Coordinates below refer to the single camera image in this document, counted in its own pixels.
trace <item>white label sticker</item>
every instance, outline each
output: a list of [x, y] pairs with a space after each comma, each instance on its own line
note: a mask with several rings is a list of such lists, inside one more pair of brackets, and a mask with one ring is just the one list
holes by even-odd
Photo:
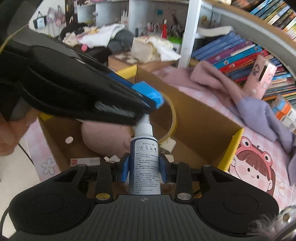
[[135, 141], [134, 194], [160, 194], [158, 144], [153, 140]]

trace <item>yellow cardboard box edge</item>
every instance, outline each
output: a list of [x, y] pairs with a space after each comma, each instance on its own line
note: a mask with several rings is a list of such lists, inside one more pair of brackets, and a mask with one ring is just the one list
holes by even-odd
[[240, 139], [244, 133], [244, 129], [241, 128], [231, 139], [231, 142], [225, 152], [224, 157], [222, 158], [221, 162], [218, 165], [218, 168], [222, 171], [227, 171], [230, 167], [234, 154], [237, 150], [239, 145]]

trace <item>wall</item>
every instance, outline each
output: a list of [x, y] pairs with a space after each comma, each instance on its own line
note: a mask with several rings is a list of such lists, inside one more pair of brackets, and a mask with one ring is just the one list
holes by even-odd
[[38, 11], [40, 11], [41, 14], [45, 16], [47, 15], [47, 11], [49, 7], [52, 7], [54, 10], [57, 10], [58, 5], [61, 6], [62, 12], [65, 13], [65, 0], [43, 0], [43, 2], [36, 9], [34, 15], [29, 21], [29, 28], [39, 33], [50, 35], [52, 37], [56, 37], [57, 35], [59, 35], [62, 29], [66, 26], [66, 24], [62, 25], [61, 27], [57, 27], [55, 23], [53, 24], [50, 23], [50, 24], [47, 24], [45, 28], [37, 29], [37, 30], [34, 28], [34, 24], [33, 24], [33, 20], [37, 18]]

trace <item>book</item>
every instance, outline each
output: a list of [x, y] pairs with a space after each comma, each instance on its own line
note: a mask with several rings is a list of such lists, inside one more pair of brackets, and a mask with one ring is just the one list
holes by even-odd
[[283, 72], [275, 73], [274, 76], [280, 76], [280, 75], [288, 74], [288, 73], [289, 73], [288, 71], [283, 71]]
[[267, 4], [263, 9], [255, 14], [255, 16], [260, 17], [264, 13], [266, 13], [272, 6], [274, 6], [279, 0], [273, 0], [269, 4]]
[[285, 14], [283, 14], [274, 24], [273, 26], [280, 26], [291, 14], [293, 13], [293, 9], [290, 8]]
[[246, 11], [250, 11], [252, 8], [257, 6], [260, 3], [260, 0], [236, 0], [231, 3], [236, 7], [242, 8]]
[[253, 9], [250, 14], [256, 14], [257, 12], [259, 12], [261, 9], [263, 9], [266, 5], [268, 5], [269, 3], [271, 3], [273, 0], [265, 0], [263, 3], [261, 3], [257, 8]]
[[271, 94], [271, 93], [274, 93], [274, 92], [280, 93], [281, 91], [287, 91], [287, 90], [293, 89], [295, 87], [296, 87], [295, 84], [290, 84], [290, 85], [286, 85], [286, 86], [267, 89], [267, 91], [265, 92], [265, 95], [268, 95], [268, 94]]
[[283, 0], [278, 1], [275, 5], [273, 5], [267, 12], [265, 12], [260, 18], [266, 19], [272, 13], [274, 13], [281, 5], [284, 4]]
[[276, 73], [283, 72], [283, 71], [286, 71], [286, 69], [284, 67], [278, 67], [276, 69]]
[[220, 68], [219, 70], [223, 73], [227, 72], [227, 71], [230, 71], [232, 69], [234, 69], [235, 67], [238, 67], [238, 66], [241, 66], [241, 65], [244, 65], [245, 63], [247, 62], [250, 62], [250, 61], [254, 61], [258, 55], [262, 55], [262, 56], [267, 56], [269, 53], [266, 51], [266, 50], [262, 50], [261, 52], [257, 52], [257, 53], [254, 53], [254, 54], [251, 54], [243, 59], [240, 59], [234, 63], [231, 63], [231, 64], [228, 64], [222, 68]]
[[216, 52], [217, 50], [222, 49], [222, 48], [228, 46], [229, 44], [234, 43], [234, 42], [236, 42], [236, 41], [238, 41], [238, 40], [241, 40], [241, 39], [242, 39], [242, 37], [239, 36], [239, 35], [235, 35], [234, 37], [228, 37], [228, 38], [226, 38], [224, 41], [222, 41], [221, 43], [219, 43], [219, 44], [217, 44], [217, 45], [211, 47], [210, 49], [208, 49], [208, 50], [202, 52], [201, 54], [196, 55], [194, 58], [195, 58], [196, 60], [201, 60], [201, 59], [203, 59], [204, 57], [207, 57], [207, 56], [213, 54], [213, 53]]
[[271, 60], [271, 59], [274, 59], [274, 56], [273, 56], [272, 54], [270, 54], [270, 55], [267, 55], [265, 58], [266, 58], [267, 60]]
[[291, 77], [292, 77], [292, 75], [290, 73], [283, 74], [283, 75], [279, 75], [279, 76], [274, 76], [272, 78], [272, 81], [274, 81], [274, 80], [280, 80], [280, 79], [284, 79], [284, 78], [291, 78]]
[[247, 79], [248, 79], [248, 77], [243, 77], [243, 78], [236, 79], [234, 81], [237, 82], [237, 83], [239, 83], [239, 82], [247, 81]]
[[[289, 91], [288, 93], [281, 93], [281, 96], [286, 97], [286, 96], [290, 96], [290, 95], [293, 95], [293, 94], [296, 94], [296, 92], [295, 91]], [[269, 101], [269, 100], [275, 99], [276, 97], [277, 97], [277, 95], [270, 95], [270, 96], [263, 97], [263, 100], [264, 101]]]
[[271, 59], [270, 62], [275, 66], [278, 66], [281, 64], [281, 62], [277, 58]]
[[296, 14], [295, 14], [295, 12], [293, 12], [280, 26], [279, 26], [279, 28], [280, 29], [284, 29], [285, 27], [287, 27], [288, 26], [288, 24], [290, 23], [290, 22], [292, 22], [293, 20], [295, 20], [296, 21]]
[[231, 43], [231, 44], [229, 44], [229, 45], [226, 45], [225, 47], [220, 48], [220, 49], [218, 49], [218, 50], [212, 52], [211, 54], [209, 54], [209, 55], [203, 57], [202, 59], [200, 59], [200, 61], [202, 61], [202, 60], [208, 60], [208, 59], [210, 59], [211, 57], [216, 56], [217, 54], [220, 54], [220, 53], [222, 53], [222, 52], [224, 52], [224, 51], [226, 51], [226, 50], [229, 50], [229, 49], [231, 49], [231, 48], [233, 48], [233, 47], [235, 47], [235, 46], [237, 46], [237, 45], [239, 45], [239, 44], [242, 44], [242, 43], [244, 43], [244, 42], [246, 42], [245, 39], [239, 39], [239, 40], [237, 40], [237, 41], [235, 41], [235, 42], [233, 42], [233, 43]]
[[276, 88], [279, 88], [279, 87], [289, 87], [289, 86], [292, 86], [292, 85], [296, 85], [296, 82], [293, 78], [286, 78], [286, 79], [282, 79], [280, 82], [277, 82], [277, 83], [271, 83], [269, 86], [268, 86], [268, 90], [274, 90]]
[[279, 94], [279, 93], [280, 93], [281, 95], [288, 94], [288, 93], [293, 93], [293, 92], [295, 92], [295, 89], [296, 89], [296, 87], [290, 87], [290, 88], [288, 88], [288, 89], [285, 90], [285, 91], [282, 91], [282, 90], [279, 90], [279, 91], [273, 91], [273, 92], [271, 92], [271, 93], [267, 93], [267, 94], [265, 94], [264, 97], [274, 96], [275, 94]]
[[286, 5], [285, 7], [283, 6], [284, 5], [282, 5], [278, 13], [271, 20], [267, 22], [268, 24], [273, 25], [281, 16], [283, 16], [290, 9], [289, 5]]
[[242, 49], [246, 46], [251, 46], [253, 44], [254, 43], [252, 41], [247, 40], [246, 42], [244, 42], [242, 44], [236, 45], [229, 50], [223, 51], [223, 52], [219, 53], [218, 55], [211, 57], [210, 59], [208, 59], [208, 62], [211, 64], [217, 63], [218, 61], [222, 61], [225, 58], [228, 58], [235, 51]]
[[287, 4], [286, 3], [284, 3], [284, 4], [282, 4], [279, 8], [277, 8], [273, 13], [271, 13], [268, 17], [266, 17], [265, 19], [264, 19], [264, 21], [265, 22], [269, 22], [274, 16], [276, 16], [284, 7], [286, 7], [287, 6]]
[[250, 48], [250, 49], [248, 49], [248, 50], [246, 50], [246, 51], [244, 51], [244, 52], [242, 52], [240, 54], [229, 57], [224, 61], [220, 61], [220, 62], [214, 64], [214, 66], [216, 68], [220, 69], [220, 68], [222, 68], [222, 67], [224, 67], [226, 65], [234, 63], [235, 61], [238, 61], [240, 59], [243, 59], [243, 58], [245, 58], [245, 57], [247, 57], [247, 56], [249, 56], [251, 54], [254, 54], [254, 53], [257, 53], [257, 52], [260, 52], [260, 51], [262, 51], [262, 48], [259, 45], [257, 45], [257, 46], [255, 46], [253, 48]]
[[296, 24], [296, 16], [293, 20], [283, 29], [284, 32], [288, 32]]
[[296, 33], [296, 25], [293, 26], [293, 28], [291, 28], [286, 34], [291, 38], [294, 39], [295, 37], [293, 37]]
[[234, 37], [235, 35], [236, 35], [236, 34], [235, 34], [234, 32], [230, 32], [229, 34], [227, 34], [227, 35], [225, 35], [225, 36], [222, 36], [222, 37], [216, 39], [215, 41], [213, 41], [213, 42], [211, 42], [211, 43], [209, 43], [209, 44], [207, 44], [207, 45], [205, 45], [205, 46], [199, 48], [198, 50], [196, 50], [196, 51], [194, 51], [194, 52], [192, 52], [192, 57], [195, 57], [195, 56], [197, 56], [197, 55], [203, 53], [204, 51], [206, 51], [206, 50], [208, 50], [208, 49], [214, 47], [215, 45], [217, 45], [217, 44], [223, 42], [225, 39], [227, 39], [227, 38], [231, 38], [231, 37]]
[[256, 44], [246, 46], [246, 47], [244, 47], [244, 48], [242, 48], [242, 49], [239, 49], [239, 50], [233, 52], [230, 56], [235, 56], [235, 55], [237, 55], [237, 54], [239, 54], [239, 53], [242, 53], [242, 52], [244, 52], [244, 51], [246, 51], [246, 50], [248, 50], [248, 49], [250, 49], [250, 48], [253, 48], [253, 47], [255, 47], [255, 46], [256, 46]]

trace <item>gray cloth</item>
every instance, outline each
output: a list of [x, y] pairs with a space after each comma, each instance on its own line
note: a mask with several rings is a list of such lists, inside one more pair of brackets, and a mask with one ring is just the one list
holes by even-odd
[[121, 30], [116, 35], [115, 38], [110, 40], [108, 48], [112, 54], [129, 51], [133, 45], [134, 35], [128, 30]]

